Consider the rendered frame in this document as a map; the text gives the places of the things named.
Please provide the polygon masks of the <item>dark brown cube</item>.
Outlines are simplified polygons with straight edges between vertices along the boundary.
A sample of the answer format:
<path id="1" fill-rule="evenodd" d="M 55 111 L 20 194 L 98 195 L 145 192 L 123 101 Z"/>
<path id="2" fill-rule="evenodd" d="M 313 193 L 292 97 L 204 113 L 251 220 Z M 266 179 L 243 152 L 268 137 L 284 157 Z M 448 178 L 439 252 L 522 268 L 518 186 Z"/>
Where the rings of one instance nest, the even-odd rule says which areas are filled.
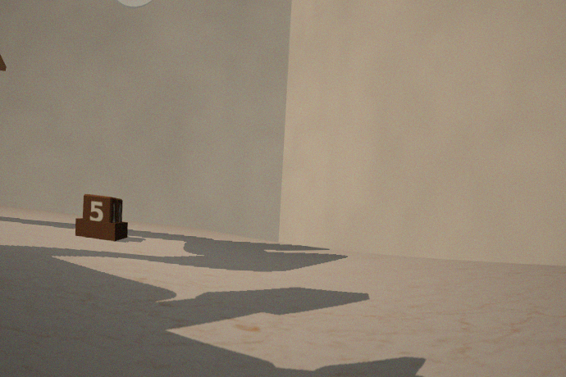
<path id="1" fill-rule="evenodd" d="M 116 223 L 116 205 L 116 198 L 85 194 L 83 219 Z"/>
<path id="2" fill-rule="evenodd" d="M 122 222 L 122 200 L 117 198 L 116 205 L 116 222 Z"/>

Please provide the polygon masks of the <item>brown wooden tray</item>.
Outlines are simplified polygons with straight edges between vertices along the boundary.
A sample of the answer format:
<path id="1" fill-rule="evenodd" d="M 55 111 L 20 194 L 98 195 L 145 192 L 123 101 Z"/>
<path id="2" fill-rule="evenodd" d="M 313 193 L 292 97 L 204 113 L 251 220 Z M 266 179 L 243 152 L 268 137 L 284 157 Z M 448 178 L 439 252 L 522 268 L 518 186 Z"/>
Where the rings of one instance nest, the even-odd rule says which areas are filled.
<path id="1" fill-rule="evenodd" d="M 128 222 L 108 223 L 75 218 L 75 236 L 117 241 L 127 238 Z"/>

